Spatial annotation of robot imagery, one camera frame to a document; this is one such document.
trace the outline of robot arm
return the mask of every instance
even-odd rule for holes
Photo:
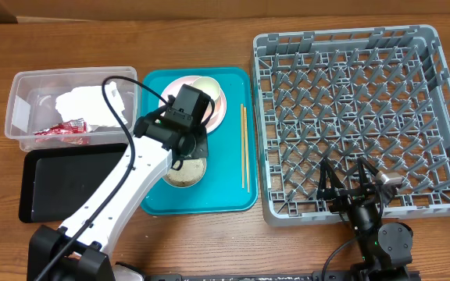
[[[105,79],[104,84],[111,78],[139,84],[119,76]],[[209,117],[202,120],[209,104],[213,113],[214,103],[207,94],[183,85],[167,105],[139,118],[133,137],[134,165],[124,183],[116,187],[132,159],[131,146],[95,193],[59,229],[41,226],[34,233],[29,243],[27,280],[143,280],[136,270],[111,267],[109,258],[125,225],[154,184],[176,162],[180,162],[179,169],[184,160],[207,157],[205,125]],[[72,253],[80,258],[70,257]]]

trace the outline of pink plate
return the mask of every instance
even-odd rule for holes
[[[196,81],[200,76],[197,75],[190,75],[190,76],[183,76],[181,78],[176,79],[175,81],[171,82],[162,92],[161,96],[164,99],[167,99],[168,96],[171,94],[174,97],[178,95],[178,92],[180,91],[181,85],[187,84],[192,85],[194,81]],[[208,122],[208,125],[206,125],[206,129],[208,133],[213,132],[220,123],[222,123],[223,118],[225,118],[225,113],[227,112],[227,99],[225,98],[225,94],[220,89],[220,102],[218,102],[219,106],[215,107],[215,112],[212,114],[211,119]],[[159,101],[159,106],[163,106],[163,102]],[[207,118],[207,116],[211,113],[209,110],[206,111],[204,114],[204,119]]]

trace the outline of chopsticks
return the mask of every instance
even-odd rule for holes
[[[242,171],[242,188],[244,188],[244,164],[246,164],[246,183],[248,193],[251,192],[249,186],[249,147],[248,147],[248,114],[246,107],[241,104],[241,171]]]

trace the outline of wooden table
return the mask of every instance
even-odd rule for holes
[[[133,66],[140,80],[155,69],[238,66],[249,72],[257,34],[418,23],[437,28],[450,69],[450,15],[0,25],[0,280],[26,279],[27,245],[38,228],[18,220],[25,153],[3,133],[9,89],[19,71]],[[410,268],[424,280],[450,280],[450,218],[407,223],[415,232]],[[302,273],[321,269],[351,236],[341,224],[270,227],[261,201],[247,212],[224,214],[156,218],[138,210],[113,261],[148,273]],[[360,260],[354,246],[330,268],[347,269]]]

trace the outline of sticker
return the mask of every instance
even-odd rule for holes
[[[30,105],[20,97],[15,98],[12,125],[27,133],[29,126]]]

